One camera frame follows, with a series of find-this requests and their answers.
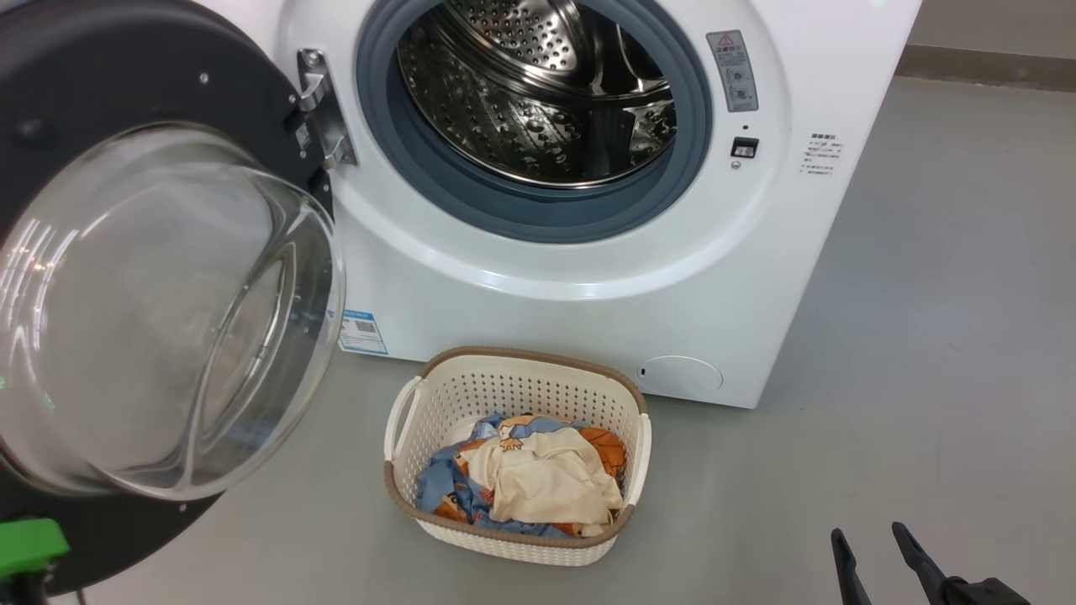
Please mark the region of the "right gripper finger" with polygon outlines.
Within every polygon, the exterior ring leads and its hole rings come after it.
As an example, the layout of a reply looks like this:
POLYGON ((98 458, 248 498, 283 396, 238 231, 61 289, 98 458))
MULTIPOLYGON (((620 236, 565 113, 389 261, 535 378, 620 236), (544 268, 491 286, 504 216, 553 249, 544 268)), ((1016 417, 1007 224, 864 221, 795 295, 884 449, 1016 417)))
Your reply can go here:
POLYGON ((841 529, 831 531, 831 551, 833 551, 836 575, 841 594, 843 605, 872 605, 861 579, 856 574, 856 555, 841 529))
POLYGON ((896 544, 900 547, 900 554, 907 566, 917 575, 923 592, 926 594, 930 605, 958 605, 958 601, 950 601, 947 589, 950 583, 947 576, 942 574, 942 568, 928 555, 910 530, 900 522, 892 523, 892 532, 896 544))

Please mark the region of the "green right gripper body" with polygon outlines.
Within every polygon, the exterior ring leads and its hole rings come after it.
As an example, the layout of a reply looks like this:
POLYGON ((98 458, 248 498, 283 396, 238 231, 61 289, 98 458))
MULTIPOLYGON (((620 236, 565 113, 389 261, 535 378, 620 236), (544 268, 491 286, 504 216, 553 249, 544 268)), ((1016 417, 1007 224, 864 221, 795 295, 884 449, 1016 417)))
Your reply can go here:
POLYGON ((945 605, 1031 605, 1027 597, 995 577, 968 582, 950 576, 939 587, 939 597, 945 605))

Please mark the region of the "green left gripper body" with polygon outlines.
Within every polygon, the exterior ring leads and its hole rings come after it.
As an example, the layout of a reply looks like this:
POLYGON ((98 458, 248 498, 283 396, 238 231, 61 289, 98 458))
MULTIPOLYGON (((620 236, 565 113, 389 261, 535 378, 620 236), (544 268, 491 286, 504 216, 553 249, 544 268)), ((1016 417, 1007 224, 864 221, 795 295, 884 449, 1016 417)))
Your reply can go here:
POLYGON ((70 550, 53 519, 0 523, 0 605, 47 605, 51 572, 70 550))

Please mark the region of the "bear print garment cream inside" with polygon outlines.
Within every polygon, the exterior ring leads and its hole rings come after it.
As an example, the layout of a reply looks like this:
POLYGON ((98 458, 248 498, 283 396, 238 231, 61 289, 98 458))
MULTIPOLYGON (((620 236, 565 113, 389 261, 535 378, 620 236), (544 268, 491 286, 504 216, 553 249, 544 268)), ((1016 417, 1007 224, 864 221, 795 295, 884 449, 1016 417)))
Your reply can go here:
POLYGON ((462 448, 462 474, 493 523, 550 526, 569 537, 599 535, 624 506, 624 447, 608 430, 534 430, 515 423, 462 448))

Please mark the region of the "blue bear print garment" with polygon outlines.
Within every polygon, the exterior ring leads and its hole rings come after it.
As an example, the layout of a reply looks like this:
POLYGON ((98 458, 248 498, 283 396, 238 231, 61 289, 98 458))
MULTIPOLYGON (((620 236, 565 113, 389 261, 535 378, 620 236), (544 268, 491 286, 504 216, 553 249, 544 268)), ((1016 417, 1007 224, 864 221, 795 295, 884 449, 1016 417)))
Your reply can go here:
MULTIPOLYGON (((543 539, 576 539, 577 537, 569 537, 550 526, 530 526, 515 522, 499 524, 484 519, 483 513, 485 509, 477 504, 477 488, 462 474, 461 465, 458 465, 456 458, 461 454, 462 448, 468 445, 479 445, 480 440, 494 437, 498 434, 499 430, 510 428, 515 423, 527 425, 534 432, 538 432, 538 430, 560 430, 565 428, 565 426, 572 426, 572 428, 578 430, 592 428, 592 426, 581 423, 562 421, 557 417, 537 416, 533 413, 513 417, 492 414, 481 418, 481 420, 476 422, 472 432, 467 438, 462 440, 461 444, 447 445, 445 448, 435 452, 430 460, 428 460, 425 470, 417 474, 416 507, 423 510, 423 512, 434 513, 434 516, 445 520, 481 529, 491 529, 491 531, 537 536, 543 539)), ((627 462, 629 462, 627 460, 627 451, 625 445, 622 445, 626 453, 627 465, 627 462)), ((620 486, 624 478, 626 465, 620 475, 620 486)))

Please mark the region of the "black round glass washer door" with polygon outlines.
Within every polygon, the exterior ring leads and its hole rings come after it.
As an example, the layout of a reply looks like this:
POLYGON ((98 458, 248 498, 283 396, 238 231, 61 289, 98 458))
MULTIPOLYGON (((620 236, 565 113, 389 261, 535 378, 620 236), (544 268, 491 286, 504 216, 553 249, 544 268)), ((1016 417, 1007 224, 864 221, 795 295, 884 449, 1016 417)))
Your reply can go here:
POLYGON ((0 0, 0 523, 47 595, 174 539, 318 393, 331 170, 252 28, 197 0, 0 0))

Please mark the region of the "white front-load washing machine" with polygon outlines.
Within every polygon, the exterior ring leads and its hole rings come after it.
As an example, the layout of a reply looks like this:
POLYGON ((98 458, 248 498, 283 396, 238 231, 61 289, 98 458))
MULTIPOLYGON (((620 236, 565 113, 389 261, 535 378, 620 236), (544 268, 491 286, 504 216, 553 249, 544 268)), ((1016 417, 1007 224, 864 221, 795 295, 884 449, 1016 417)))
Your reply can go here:
POLYGON ((638 229, 536 244, 452 217, 377 144, 355 70, 374 0, 197 1, 251 27, 293 81, 297 51, 326 54, 360 161, 330 173, 345 309, 374 315, 388 357, 511 347, 596 361, 641 386, 642 361, 684 355, 723 375, 697 402, 737 408, 760 402, 922 4, 662 0, 711 88, 714 127, 700 175, 638 229), (727 110, 706 39, 726 30, 744 36, 758 111, 727 110), (808 133, 841 138, 836 175, 799 175, 808 133), (758 157, 731 157, 735 137, 760 140, 758 157))

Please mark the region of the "grey rubber door gasket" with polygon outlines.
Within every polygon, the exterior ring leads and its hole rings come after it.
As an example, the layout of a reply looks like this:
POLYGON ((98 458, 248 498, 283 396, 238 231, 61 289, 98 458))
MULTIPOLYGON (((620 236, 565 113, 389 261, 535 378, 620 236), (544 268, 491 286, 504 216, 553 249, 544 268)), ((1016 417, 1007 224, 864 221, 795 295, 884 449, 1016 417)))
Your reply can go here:
POLYGON ((374 0, 357 40, 356 88, 373 138, 404 180, 454 219, 536 244, 585 244, 638 229, 668 210, 700 175, 714 127, 704 66, 662 0, 577 0, 621 24, 668 80, 677 114, 672 145, 622 180, 581 189, 533 187, 466 160, 420 114, 396 55, 404 32, 443 0, 374 0))

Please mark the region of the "silver metal door hinge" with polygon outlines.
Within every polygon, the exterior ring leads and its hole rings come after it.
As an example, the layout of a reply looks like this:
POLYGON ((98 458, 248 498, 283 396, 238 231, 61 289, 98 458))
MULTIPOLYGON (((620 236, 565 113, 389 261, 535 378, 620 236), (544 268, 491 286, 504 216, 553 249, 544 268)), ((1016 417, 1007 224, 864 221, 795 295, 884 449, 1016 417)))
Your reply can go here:
POLYGON ((299 105, 313 119, 323 151, 322 166, 334 170, 340 166, 360 165, 345 115, 337 97, 330 67, 322 50, 297 51, 298 79, 301 84, 299 105))

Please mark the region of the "perforated steel washer drum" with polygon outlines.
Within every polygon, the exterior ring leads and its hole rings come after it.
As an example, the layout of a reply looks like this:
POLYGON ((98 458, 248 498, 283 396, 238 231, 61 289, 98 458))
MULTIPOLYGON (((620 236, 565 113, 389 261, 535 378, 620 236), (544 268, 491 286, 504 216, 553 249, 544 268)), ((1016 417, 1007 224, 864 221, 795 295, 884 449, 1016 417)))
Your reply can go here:
POLYGON ((577 0, 443 0, 396 55, 412 103, 447 145, 533 187, 634 175, 678 131, 650 51, 577 0))

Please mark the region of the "round white filter cover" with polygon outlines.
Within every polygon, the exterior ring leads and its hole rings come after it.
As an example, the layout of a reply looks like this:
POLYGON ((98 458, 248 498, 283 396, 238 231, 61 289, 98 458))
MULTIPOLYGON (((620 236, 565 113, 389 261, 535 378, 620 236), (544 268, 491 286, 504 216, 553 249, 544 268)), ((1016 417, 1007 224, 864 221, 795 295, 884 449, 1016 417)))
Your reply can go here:
POLYGON ((723 384, 723 375, 707 361, 684 355, 661 355, 642 361, 636 379, 650 394, 686 400, 706 400, 723 384))

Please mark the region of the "cream perforated laundry basket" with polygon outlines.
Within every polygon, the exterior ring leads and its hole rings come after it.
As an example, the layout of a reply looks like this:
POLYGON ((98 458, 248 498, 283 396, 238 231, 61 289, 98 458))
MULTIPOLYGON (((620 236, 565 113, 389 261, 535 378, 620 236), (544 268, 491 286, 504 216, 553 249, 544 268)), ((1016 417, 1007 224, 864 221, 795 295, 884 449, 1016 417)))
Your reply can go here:
POLYGON ((641 392, 614 369, 524 350, 461 347, 433 358, 398 392, 384 435, 384 474, 393 502, 434 539, 539 566, 590 566, 608 554, 629 523, 641 500, 651 445, 641 392), (625 445, 624 506, 599 536, 543 539, 445 520, 416 507, 417 474, 435 452, 461 444, 481 418, 524 413, 610 430, 625 445))

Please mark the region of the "blue energy label sticker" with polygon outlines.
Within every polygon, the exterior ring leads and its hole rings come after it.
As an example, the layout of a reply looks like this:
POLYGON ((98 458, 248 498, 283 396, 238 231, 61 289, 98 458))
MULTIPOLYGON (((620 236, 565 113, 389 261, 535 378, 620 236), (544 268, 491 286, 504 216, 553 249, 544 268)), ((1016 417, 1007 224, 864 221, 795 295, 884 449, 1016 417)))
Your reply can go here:
POLYGON ((345 352, 388 356, 374 315, 364 311, 342 311, 338 346, 345 352))

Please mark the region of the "black printed text label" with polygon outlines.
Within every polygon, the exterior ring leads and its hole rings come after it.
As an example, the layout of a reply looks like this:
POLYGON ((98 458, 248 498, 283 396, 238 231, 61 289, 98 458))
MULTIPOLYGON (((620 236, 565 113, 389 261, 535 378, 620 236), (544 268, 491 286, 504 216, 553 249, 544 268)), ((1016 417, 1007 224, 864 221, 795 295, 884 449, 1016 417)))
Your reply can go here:
POLYGON ((808 133, 799 153, 799 175, 836 175, 844 150, 836 133, 808 133))

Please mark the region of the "grey warning sticker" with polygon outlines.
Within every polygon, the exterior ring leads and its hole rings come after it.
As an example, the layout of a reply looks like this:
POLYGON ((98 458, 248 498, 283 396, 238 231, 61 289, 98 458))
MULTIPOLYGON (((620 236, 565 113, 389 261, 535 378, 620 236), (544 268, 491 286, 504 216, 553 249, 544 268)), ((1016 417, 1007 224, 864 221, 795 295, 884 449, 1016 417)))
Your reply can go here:
POLYGON ((758 84, 740 30, 708 32, 706 36, 718 66, 730 113, 758 111, 758 84))

